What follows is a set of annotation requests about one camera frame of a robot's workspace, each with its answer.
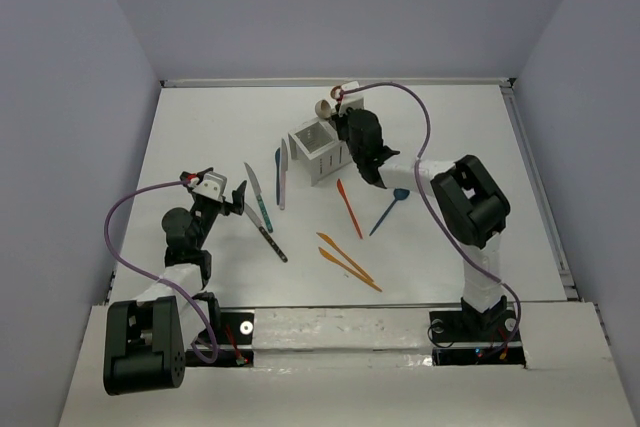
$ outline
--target white wall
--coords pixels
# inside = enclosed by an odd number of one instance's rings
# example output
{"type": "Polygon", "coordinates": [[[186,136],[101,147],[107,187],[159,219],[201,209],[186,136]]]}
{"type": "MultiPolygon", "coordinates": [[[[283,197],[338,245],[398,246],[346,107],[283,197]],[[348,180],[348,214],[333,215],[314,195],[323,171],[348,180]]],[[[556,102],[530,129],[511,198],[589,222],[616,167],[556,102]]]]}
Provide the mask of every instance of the white wall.
{"type": "Polygon", "coordinates": [[[640,419],[640,0],[564,0],[516,97],[580,292],[640,419]]]}
{"type": "Polygon", "coordinates": [[[48,427],[113,266],[102,219],[137,182],[159,86],[116,0],[0,13],[0,424],[48,427]]]}
{"type": "Polygon", "coordinates": [[[118,0],[162,79],[516,76],[560,0],[118,0]]]}

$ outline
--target kitchen knife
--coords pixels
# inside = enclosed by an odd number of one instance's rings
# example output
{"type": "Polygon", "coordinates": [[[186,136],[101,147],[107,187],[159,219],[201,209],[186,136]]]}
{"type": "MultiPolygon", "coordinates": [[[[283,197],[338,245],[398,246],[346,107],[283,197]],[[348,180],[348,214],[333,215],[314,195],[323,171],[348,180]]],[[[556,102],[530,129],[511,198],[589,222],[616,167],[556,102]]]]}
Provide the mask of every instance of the kitchen knife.
{"type": "Polygon", "coordinates": [[[253,187],[253,192],[256,194],[256,200],[258,201],[258,205],[260,206],[260,212],[262,213],[262,217],[264,218],[264,223],[267,225],[267,230],[269,231],[269,233],[271,233],[273,232],[273,226],[271,225],[269,214],[267,214],[267,208],[265,207],[264,201],[262,200],[262,189],[260,188],[260,184],[258,183],[256,173],[246,162],[244,163],[244,167],[245,169],[247,169],[249,182],[251,183],[251,187],[253,187]]]}
{"type": "Polygon", "coordinates": [[[268,232],[264,230],[264,227],[262,227],[262,222],[260,221],[260,217],[258,217],[258,214],[256,214],[253,211],[253,209],[249,207],[247,204],[244,204],[244,211],[251,219],[251,222],[253,222],[253,225],[255,225],[258,228],[258,230],[260,231],[262,236],[265,238],[265,240],[269,242],[269,245],[271,246],[271,248],[275,251],[276,254],[278,254],[278,257],[280,257],[280,260],[282,260],[283,262],[287,262],[289,260],[287,259],[287,256],[284,255],[284,252],[280,250],[280,247],[278,247],[278,244],[275,243],[275,241],[271,238],[268,232]]]}

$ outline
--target knife blade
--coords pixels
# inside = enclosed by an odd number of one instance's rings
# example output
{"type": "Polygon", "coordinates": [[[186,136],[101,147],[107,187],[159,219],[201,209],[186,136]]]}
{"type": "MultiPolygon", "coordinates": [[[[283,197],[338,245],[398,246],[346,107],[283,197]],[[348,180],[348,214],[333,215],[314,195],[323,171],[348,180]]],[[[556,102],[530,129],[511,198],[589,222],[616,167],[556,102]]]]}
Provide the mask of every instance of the knife blade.
{"type": "Polygon", "coordinates": [[[258,228],[258,230],[262,234],[262,237],[264,237],[264,239],[269,243],[274,252],[278,254],[280,260],[282,260],[283,262],[287,262],[289,260],[287,256],[284,255],[284,252],[282,252],[280,247],[278,247],[278,244],[276,244],[276,242],[273,240],[273,238],[271,238],[268,232],[264,230],[264,227],[262,227],[262,222],[260,221],[260,217],[258,217],[258,214],[256,214],[253,209],[247,204],[244,204],[244,211],[249,216],[249,219],[251,219],[251,222],[253,222],[253,225],[258,228]]]}
{"type": "Polygon", "coordinates": [[[262,189],[260,188],[260,183],[258,182],[256,173],[246,162],[244,163],[244,168],[247,169],[249,182],[251,183],[251,187],[253,188],[253,193],[256,194],[256,200],[258,201],[258,206],[260,206],[260,212],[262,213],[264,223],[267,225],[267,230],[269,231],[269,233],[271,233],[273,232],[273,226],[271,225],[271,219],[269,218],[269,214],[267,213],[267,207],[264,205],[264,201],[262,200],[262,189]]]}
{"type": "Polygon", "coordinates": [[[289,170],[289,151],[287,150],[287,143],[282,139],[280,143],[280,210],[284,210],[287,170],[289,170]]]}

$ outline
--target white platform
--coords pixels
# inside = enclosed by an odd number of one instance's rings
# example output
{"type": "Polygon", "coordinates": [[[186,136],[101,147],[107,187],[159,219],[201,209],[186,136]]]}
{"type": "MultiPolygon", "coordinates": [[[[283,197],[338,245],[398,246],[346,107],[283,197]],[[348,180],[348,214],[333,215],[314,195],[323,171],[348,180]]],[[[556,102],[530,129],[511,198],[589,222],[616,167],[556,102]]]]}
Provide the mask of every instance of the white platform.
{"type": "MultiPolygon", "coordinates": [[[[502,242],[504,278],[522,300],[565,300],[550,243],[524,162],[497,86],[416,86],[433,119],[427,156],[456,160],[477,155],[507,195],[512,213],[502,242]]],[[[430,218],[417,194],[399,203],[378,232],[359,240],[335,187],[341,178],[363,232],[368,233],[392,193],[367,185],[350,165],[311,188],[301,165],[289,162],[287,209],[275,203],[274,153],[289,130],[313,117],[328,98],[325,87],[164,89],[139,186],[178,178],[183,170],[213,166],[229,179],[227,195],[246,179],[248,162],[260,180],[282,263],[246,216],[220,217],[205,244],[213,256],[209,288],[225,307],[434,304],[458,302],[462,262],[430,218]],[[377,293],[347,277],[318,253],[316,232],[330,235],[383,289],[377,293]]],[[[395,89],[366,92],[379,115],[385,142],[415,153],[423,140],[422,114],[395,89]]],[[[257,210],[250,186],[247,202],[257,210]]],[[[122,253],[148,270],[163,270],[163,214],[189,208],[182,188],[143,194],[134,202],[122,253]]],[[[129,299],[148,281],[118,269],[112,300],[129,299]]]]}
{"type": "Polygon", "coordinates": [[[106,311],[91,313],[60,427],[635,425],[591,304],[524,306],[527,369],[432,366],[426,309],[258,310],[255,367],[189,368],[179,389],[118,397],[102,386],[106,311]]]}

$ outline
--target red wire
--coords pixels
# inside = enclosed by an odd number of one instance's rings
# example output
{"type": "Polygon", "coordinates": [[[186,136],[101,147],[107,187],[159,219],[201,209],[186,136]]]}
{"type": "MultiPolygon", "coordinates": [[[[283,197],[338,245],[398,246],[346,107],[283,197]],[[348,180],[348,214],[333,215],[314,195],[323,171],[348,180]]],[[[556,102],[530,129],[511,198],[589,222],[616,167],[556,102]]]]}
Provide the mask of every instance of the red wire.
{"type": "Polygon", "coordinates": [[[241,359],[242,358],[242,354],[240,353],[240,350],[238,349],[238,344],[236,343],[236,339],[233,338],[233,334],[231,333],[231,327],[229,327],[228,325],[225,328],[225,332],[227,334],[227,337],[229,337],[229,342],[231,342],[231,345],[233,346],[233,350],[235,350],[236,352],[236,359],[241,359]]]}
{"type": "MultiPolygon", "coordinates": [[[[507,340],[507,336],[504,334],[504,332],[502,332],[502,329],[498,329],[498,332],[500,332],[500,335],[502,336],[503,340],[507,340]]],[[[507,355],[508,350],[509,350],[509,343],[507,343],[504,350],[502,351],[502,355],[507,355]]]]}

